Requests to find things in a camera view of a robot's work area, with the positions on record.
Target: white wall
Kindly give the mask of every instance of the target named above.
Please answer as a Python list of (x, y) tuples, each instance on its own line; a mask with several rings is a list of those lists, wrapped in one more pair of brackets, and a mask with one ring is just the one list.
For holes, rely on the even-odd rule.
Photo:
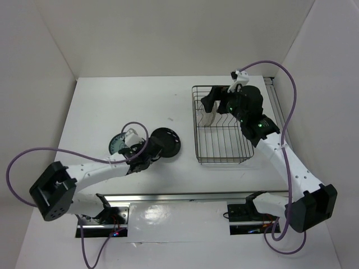
[[(327, 223), (343, 269), (359, 264), (358, 3), (317, 0), (284, 61), (298, 86), (289, 126), (294, 150), (315, 175), (338, 190)], [(293, 94), (281, 72), (275, 88), (288, 114)]]
[(281, 62), (313, 1), (35, 0), (79, 77), (226, 75)]
[[(15, 267), (32, 209), (17, 202), (5, 170), (20, 151), (57, 146), (75, 79), (32, 0), (5, 0), (0, 8), (0, 238), (1, 267)], [(20, 195), (53, 154), (36, 153), (14, 166), (11, 178)]]

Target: black plate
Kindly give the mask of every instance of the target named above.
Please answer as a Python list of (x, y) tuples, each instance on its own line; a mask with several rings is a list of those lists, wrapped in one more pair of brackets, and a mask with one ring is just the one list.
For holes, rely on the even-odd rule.
[(158, 128), (153, 131), (151, 136), (158, 138), (164, 145), (160, 156), (163, 158), (171, 158), (176, 156), (181, 149), (181, 141), (173, 130), (169, 128)]

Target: white tabletop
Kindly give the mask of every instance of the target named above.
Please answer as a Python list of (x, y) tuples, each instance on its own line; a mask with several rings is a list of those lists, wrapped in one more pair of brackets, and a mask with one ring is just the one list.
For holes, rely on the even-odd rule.
[[(194, 151), (191, 87), (195, 84), (228, 84), (228, 77), (81, 78), (71, 103), (60, 147), (105, 157), (108, 142), (132, 120), (149, 131), (162, 126), (175, 130), (182, 152), (174, 162), (155, 163), (147, 171), (108, 180), (85, 189), (94, 193), (224, 192), (285, 189), (279, 175), (258, 152), (234, 170), (201, 166)], [(264, 96), (264, 113), (274, 119), (262, 77), (251, 77)], [(57, 154), (66, 164), (76, 157)], [(263, 235), (230, 235), (222, 214), (225, 202), (132, 205), (127, 238), (108, 242), (97, 269), (135, 268), (265, 268), (340, 269), (325, 223), (308, 232), (304, 249), (294, 256), (273, 252)], [(45, 222), (35, 208), (16, 269), (86, 268), (80, 239), (75, 238), (76, 218), (64, 215)], [(289, 229), (274, 243), (283, 251), (297, 248), (302, 234)], [(91, 265), (104, 238), (86, 238)]]
[[(111, 138), (130, 121), (149, 132), (173, 129), (182, 143), (179, 156), (161, 159), (148, 170), (113, 178), (83, 190), (87, 193), (254, 192), (285, 190), (286, 184), (260, 152), (230, 169), (200, 165), (195, 156), (192, 117), (193, 85), (229, 85), (230, 76), (80, 78), (59, 147), (94, 157), (108, 156)], [(251, 76), (264, 97), (264, 113), (275, 121), (263, 77)], [(141, 127), (132, 126), (144, 136)], [(86, 160), (58, 153), (64, 165)]]

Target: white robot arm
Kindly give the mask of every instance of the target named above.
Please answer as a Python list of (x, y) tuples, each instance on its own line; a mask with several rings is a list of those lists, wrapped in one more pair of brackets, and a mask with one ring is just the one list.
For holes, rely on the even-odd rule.
[[(283, 180), (292, 183), (292, 203), (289, 224), (301, 233), (330, 218), (333, 213), (336, 189), (325, 186), (309, 172), (291, 148), (281, 143), (279, 128), (263, 114), (263, 97), (255, 86), (246, 85), (246, 73), (231, 73), (234, 83), (230, 86), (213, 86), (201, 99), (206, 113), (211, 112), (215, 101), (220, 101), (217, 113), (232, 114), (239, 122), (243, 135), (274, 165)], [(283, 155), (284, 147), (288, 165)], [(266, 192), (257, 192), (246, 198), (246, 206), (256, 214), (287, 217), (288, 199)]]
[(126, 132), (123, 142), (126, 147), (103, 163), (70, 166), (60, 161), (51, 163), (30, 188), (44, 220), (52, 221), (66, 213), (106, 219), (111, 207), (104, 196), (82, 194), (81, 190), (110, 178), (143, 171), (160, 157), (174, 156), (181, 147), (177, 134), (168, 128), (154, 131), (144, 149), (145, 141), (133, 129)]

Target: purple cable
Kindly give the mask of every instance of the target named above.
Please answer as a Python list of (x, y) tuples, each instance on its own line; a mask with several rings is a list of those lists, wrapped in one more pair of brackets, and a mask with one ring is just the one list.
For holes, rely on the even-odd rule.
[(13, 166), (14, 162), (20, 158), (21, 156), (29, 153), (29, 152), (33, 152), (33, 151), (39, 151), (39, 150), (48, 150), (48, 151), (57, 151), (57, 152), (64, 152), (64, 153), (68, 153), (68, 154), (71, 154), (71, 155), (75, 155), (75, 156), (78, 156), (78, 157), (81, 157), (81, 158), (84, 158), (84, 159), (88, 159), (88, 160), (91, 160), (91, 161), (96, 161), (98, 163), (102, 163), (102, 164), (121, 164), (121, 163), (125, 163), (127, 161), (131, 161), (135, 158), (137, 158), (138, 156), (140, 156), (140, 154), (142, 154), (142, 152), (144, 152), (144, 150), (146, 149), (146, 146), (148, 144), (148, 138), (149, 138), (149, 135), (148, 135), (148, 131), (146, 129), (146, 127), (142, 124), (142, 123), (139, 123), (139, 122), (129, 122), (127, 124), (125, 124), (125, 126), (123, 126), (121, 132), (123, 132), (125, 130), (125, 128), (130, 125), (130, 124), (137, 124), (139, 126), (141, 126), (144, 130), (145, 130), (145, 133), (146, 133), (146, 141), (145, 141), (145, 144), (143, 146), (143, 148), (137, 153), (135, 154), (134, 156), (126, 159), (126, 160), (121, 160), (121, 161), (106, 161), (106, 160), (101, 160), (101, 159), (96, 159), (96, 158), (93, 158), (93, 157), (90, 157), (90, 156), (87, 156), (87, 155), (84, 155), (84, 154), (81, 154), (81, 153), (78, 153), (78, 152), (74, 152), (74, 151), (71, 151), (71, 150), (63, 150), (63, 149), (57, 149), (55, 147), (34, 147), (32, 149), (28, 149), (28, 150), (25, 150), (21, 153), (19, 153), (18, 155), (16, 155), (9, 163), (9, 165), (7, 166), (7, 169), (6, 169), (6, 184), (10, 190), (10, 192), (21, 202), (27, 204), (28, 206), (33, 206), (33, 207), (36, 207), (36, 205), (34, 203), (30, 203), (26, 200), (24, 200), (23, 198), (21, 198), (16, 192), (15, 190), (12, 188), (12, 185), (10, 183), (10, 169), (11, 167)]
[[(260, 64), (260, 63), (270, 63), (270, 64), (274, 64), (275, 66), (278, 66), (280, 69), (282, 69), (284, 71), (284, 73), (287, 74), (287, 76), (289, 77), (291, 83), (292, 83), (292, 86), (293, 86), (293, 104), (292, 104), (292, 108), (291, 108), (291, 111), (289, 112), (289, 115), (288, 115), (288, 118), (284, 124), (284, 127), (283, 127), (283, 131), (282, 131), (282, 135), (280, 136), (280, 144), (282, 146), (282, 151), (283, 151), (283, 157), (284, 157), (284, 162), (286, 163), (286, 168), (287, 168), (287, 177), (288, 177), (288, 207), (287, 207), (287, 216), (286, 216), (286, 224), (284, 225), (284, 229), (281, 233), (281, 235), (276, 238), (274, 236), (274, 233), (275, 233), (275, 227), (279, 221), (279, 218), (277, 218), (272, 226), (272, 230), (271, 230), (271, 237), (273, 238), (274, 241), (280, 241), (284, 238), (284, 236), (286, 235), (287, 231), (288, 231), (288, 227), (289, 227), (289, 221), (291, 219), (291, 212), (292, 212), (292, 197), (293, 197), (293, 191), (292, 191), (292, 177), (291, 177), (291, 170), (290, 170), (290, 167), (289, 167), (289, 161), (288, 161), (288, 156), (287, 156), (287, 152), (285, 150), (285, 148), (283, 147), (283, 144), (284, 144), (284, 137), (286, 135), (286, 131), (287, 131), (287, 128), (288, 128), (288, 124), (289, 124), (289, 121), (291, 120), (292, 118), (292, 115), (294, 113), (294, 109), (296, 107), (296, 103), (297, 103), (297, 86), (296, 86), (296, 83), (294, 81), (294, 78), (292, 77), (292, 75), (289, 73), (289, 71), (284, 67), (282, 66), (280, 63), (277, 63), (275, 61), (271, 61), (271, 60), (263, 60), (263, 61), (258, 61), (258, 62), (254, 62), (254, 63), (251, 63), (243, 68), (240, 68), (238, 69), (240, 72), (252, 67), (252, 66), (255, 66), (257, 64)], [(280, 254), (294, 254), (294, 253), (297, 253), (298, 251), (300, 251), (304, 244), (305, 244), (305, 241), (306, 241), (306, 232), (304, 232), (304, 240), (303, 240), (303, 243), (302, 245), (295, 251), (292, 251), (292, 252), (281, 252), (281, 251), (278, 251), (276, 250), (275, 248), (273, 248), (267, 238), (266, 238), (266, 232), (268, 231), (268, 228), (265, 229), (264, 231), (264, 239), (266, 241), (266, 243), (268, 244), (268, 246), (280, 253)]]
[[(91, 160), (91, 161), (96, 161), (98, 163), (102, 163), (102, 164), (121, 164), (121, 163), (125, 163), (127, 161), (131, 161), (135, 158), (137, 158), (138, 156), (140, 156), (140, 154), (142, 154), (142, 152), (144, 152), (144, 150), (146, 149), (147, 145), (148, 145), (148, 140), (149, 140), (149, 134), (148, 134), (148, 130), (146, 129), (146, 127), (142, 124), (142, 123), (139, 123), (139, 122), (129, 122), (127, 124), (125, 124), (123, 127), (122, 127), (122, 130), (121, 132), (123, 132), (125, 130), (125, 128), (127, 126), (129, 126), (130, 124), (137, 124), (139, 126), (141, 126), (144, 130), (145, 130), (145, 133), (146, 133), (146, 141), (145, 141), (145, 144), (143, 146), (143, 148), (137, 153), (135, 154), (134, 156), (126, 159), (126, 160), (121, 160), (121, 161), (106, 161), (106, 160), (101, 160), (101, 159), (96, 159), (96, 158), (93, 158), (93, 157), (90, 157), (90, 156), (87, 156), (87, 155), (84, 155), (84, 154), (81, 154), (81, 153), (78, 153), (78, 152), (74, 152), (74, 151), (71, 151), (71, 150), (63, 150), (63, 149), (57, 149), (55, 147), (34, 147), (32, 149), (28, 149), (28, 150), (25, 150), (21, 153), (19, 153), (18, 155), (16, 155), (9, 163), (7, 169), (6, 169), (6, 184), (10, 190), (10, 192), (20, 201), (20, 202), (23, 202), (24, 204), (28, 205), (28, 206), (33, 206), (33, 207), (36, 207), (36, 205), (34, 203), (30, 203), (28, 202), (27, 200), (21, 198), (16, 192), (15, 190), (13, 189), (12, 185), (11, 185), (11, 182), (10, 182), (10, 170), (11, 170), (11, 167), (13, 166), (14, 162), (20, 158), (21, 156), (29, 153), (29, 152), (33, 152), (33, 151), (39, 151), (39, 150), (48, 150), (48, 151), (57, 151), (57, 152), (64, 152), (64, 153), (68, 153), (68, 154), (71, 154), (71, 155), (75, 155), (75, 156), (78, 156), (78, 157), (81, 157), (81, 158), (84, 158), (84, 159), (88, 159), (88, 160)], [(85, 242), (84, 242), (84, 229), (82, 227), (82, 223), (81, 223), (81, 219), (78, 215), (76, 215), (77, 219), (79, 220), (79, 224), (80, 224), (80, 231), (81, 231), (81, 246), (82, 246), (82, 255), (84, 256), (84, 261), (85, 261), (85, 264), (86, 266), (88, 267), (88, 269), (94, 269), (99, 261), (99, 258), (100, 258), (100, 255), (101, 255), (101, 252), (103, 250), (103, 248), (105, 247), (107, 241), (111, 238), (111, 236), (113, 236), (113, 233), (110, 233), (110, 235), (108, 236), (108, 238), (105, 240), (105, 242), (103, 243), (101, 249), (100, 249), (100, 252), (97, 256), (97, 260), (96, 260), (96, 263), (93, 267), (91, 267), (89, 265), (89, 262), (87, 261), (87, 258), (86, 258), (86, 253), (85, 253)]]
[(82, 226), (82, 221), (81, 221), (81, 218), (79, 217), (79, 215), (75, 215), (79, 221), (79, 225), (80, 225), (80, 233), (81, 233), (81, 249), (82, 249), (82, 256), (84, 257), (84, 261), (85, 261), (85, 264), (87, 266), (88, 269), (94, 269), (96, 266), (97, 266), (97, 263), (99, 262), (99, 259), (100, 259), (100, 256), (101, 256), (101, 252), (102, 250), (104, 249), (106, 243), (108, 242), (108, 240), (113, 236), (114, 233), (117, 233), (118, 231), (121, 231), (125, 228), (119, 228), (117, 229), (116, 231), (110, 233), (108, 235), (108, 238), (106, 238), (105, 242), (103, 242), (101, 248), (100, 248), (100, 251), (99, 251), (99, 254), (97, 255), (97, 259), (96, 259), (96, 262), (93, 266), (90, 266), (89, 265), (89, 261), (86, 257), (86, 252), (85, 252), (85, 241), (84, 241), (84, 227)]

